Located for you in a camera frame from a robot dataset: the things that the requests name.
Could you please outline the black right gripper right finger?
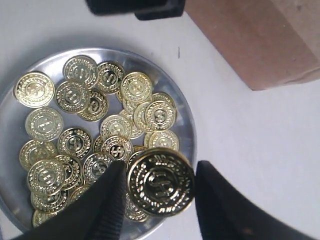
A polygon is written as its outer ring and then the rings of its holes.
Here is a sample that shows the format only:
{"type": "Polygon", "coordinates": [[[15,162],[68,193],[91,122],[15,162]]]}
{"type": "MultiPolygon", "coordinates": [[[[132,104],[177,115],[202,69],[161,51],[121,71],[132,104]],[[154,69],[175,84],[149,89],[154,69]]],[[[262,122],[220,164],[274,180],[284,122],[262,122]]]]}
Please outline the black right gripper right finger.
{"type": "Polygon", "coordinates": [[[197,163],[195,207],[204,240],[308,240],[236,190],[207,160],[197,163]]]}

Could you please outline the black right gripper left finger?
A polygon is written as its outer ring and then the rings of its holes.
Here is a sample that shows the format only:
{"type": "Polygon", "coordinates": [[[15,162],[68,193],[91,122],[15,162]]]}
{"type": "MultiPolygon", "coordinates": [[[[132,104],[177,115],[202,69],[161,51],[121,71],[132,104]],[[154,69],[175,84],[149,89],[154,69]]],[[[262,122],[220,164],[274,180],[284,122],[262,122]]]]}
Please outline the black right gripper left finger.
{"type": "Polygon", "coordinates": [[[124,221],[125,163],[114,161],[83,195],[19,240],[118,240],[124,221]]]}

